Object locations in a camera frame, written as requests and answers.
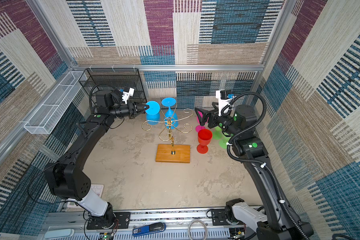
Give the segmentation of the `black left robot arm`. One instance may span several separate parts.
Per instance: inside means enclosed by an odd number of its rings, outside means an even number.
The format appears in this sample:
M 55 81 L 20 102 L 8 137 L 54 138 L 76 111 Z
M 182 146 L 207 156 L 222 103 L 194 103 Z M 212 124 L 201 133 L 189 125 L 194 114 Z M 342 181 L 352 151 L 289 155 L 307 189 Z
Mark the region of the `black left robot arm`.
M 89 223 L 101 229 L 111 229 L 116 224 L 116 215 L 111 203 L 104 201 L 91 188 L 90 178 L 83 172 L 84 165 L 98 141 L 111 129 L 116 119 L 134 119 L 149 109 L 149 106 L 130 100 L 135 90 L 130 87 L 115 88 L 106 84 L 95 85 L 89 98 L 95 98 L 91 114 L 78 123 L 81 133 L 66 153 L 55 163 L 48 163 L 41 172 L 53 196 L 62 203 L 75 203 L 89 213 Z

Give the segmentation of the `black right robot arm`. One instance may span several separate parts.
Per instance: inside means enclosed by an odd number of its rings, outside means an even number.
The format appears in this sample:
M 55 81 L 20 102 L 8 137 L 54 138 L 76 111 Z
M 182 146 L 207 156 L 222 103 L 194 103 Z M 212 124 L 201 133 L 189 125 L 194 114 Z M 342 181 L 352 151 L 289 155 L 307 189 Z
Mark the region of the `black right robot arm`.
M 314 231 L 310 223 L 295 212 L 272 169 L 268 151 L 255 134 L 264 119 L 267 105 L 256 92 L 234 96 L 231 90 L 216 91 L 213 110 L 195 108 L 199 123 L 218 127 L 229 138 L 228 156 L 244 165 L 262 200 L 265 213 L 249 207 L 242 199 L 228 201 L 226 221 L 230 225 L 246 224 L 260 240 L 307 240 Z

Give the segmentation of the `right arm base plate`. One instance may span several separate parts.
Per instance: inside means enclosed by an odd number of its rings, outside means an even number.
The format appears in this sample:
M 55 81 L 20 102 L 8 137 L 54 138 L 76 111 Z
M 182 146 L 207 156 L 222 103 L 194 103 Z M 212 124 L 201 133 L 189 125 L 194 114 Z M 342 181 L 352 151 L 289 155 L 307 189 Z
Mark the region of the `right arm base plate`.
M 229 225 L 226 218 L 226 213 L 224 209 L 211 209 L 209 211 L 210 218 L 212 219 L 212 224 L 214 226 L 226 226 Z

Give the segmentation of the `green wine glass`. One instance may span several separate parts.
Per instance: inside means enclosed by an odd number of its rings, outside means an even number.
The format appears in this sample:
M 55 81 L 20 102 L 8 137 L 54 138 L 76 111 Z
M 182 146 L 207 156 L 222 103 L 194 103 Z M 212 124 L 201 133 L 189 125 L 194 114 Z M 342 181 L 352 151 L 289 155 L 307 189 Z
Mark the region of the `green wine glass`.
M 222 148 L 222 149 L 225 149 L 227 148 L 227 143 L 228 141 L 230 140 L 230 137 L 226 137 L 226 136 L 222 136 L 221 139 L 219 140 L 219 146 Z
M 220 139 L 222 139 L 222 137 L 223 137 L 223 134 L 222 134 L 221 128 L 220 127 L 213 128 L 212 138 L 215 140 L 220 140 Z

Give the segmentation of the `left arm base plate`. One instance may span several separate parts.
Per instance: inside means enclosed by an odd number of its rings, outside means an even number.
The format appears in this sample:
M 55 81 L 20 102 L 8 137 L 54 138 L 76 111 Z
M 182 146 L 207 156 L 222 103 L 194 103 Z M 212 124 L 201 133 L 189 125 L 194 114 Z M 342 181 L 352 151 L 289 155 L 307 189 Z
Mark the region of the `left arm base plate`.
M 100 221 L 94 220 L 90 217 L 86 225 L 86 230 L 115 230 L 115 229 L 128 229 L 130 224 L 130 212 L 114 212 L 115 220 L 110 224 L 103 224 Z

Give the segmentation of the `red wine glass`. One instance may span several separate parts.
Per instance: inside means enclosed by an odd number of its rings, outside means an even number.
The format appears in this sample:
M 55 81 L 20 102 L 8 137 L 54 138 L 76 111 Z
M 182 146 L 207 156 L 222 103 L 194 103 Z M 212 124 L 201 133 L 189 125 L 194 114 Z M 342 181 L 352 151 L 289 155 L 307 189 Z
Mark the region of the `red wine glass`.
M 202 129 L 198 132 L 198 142 L 199 145 L 197 146 L 196 150 L 200 153 L 200 154 L 206 154 L 208 152 L 208 144 L 210 144 L 211 139 L 213 137 L 213 134 L 210 130 L 208 129 Z

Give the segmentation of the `magenta wine glass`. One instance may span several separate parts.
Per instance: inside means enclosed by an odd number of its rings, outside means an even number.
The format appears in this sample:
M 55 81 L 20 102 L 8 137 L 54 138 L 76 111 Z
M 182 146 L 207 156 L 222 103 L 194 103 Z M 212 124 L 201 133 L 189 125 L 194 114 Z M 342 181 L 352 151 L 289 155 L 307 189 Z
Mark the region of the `magenta wine glass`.
M 205 129 L 205 126 L 198 125 L 195 127 L 195 131 L 198 133 L 200 130 Z

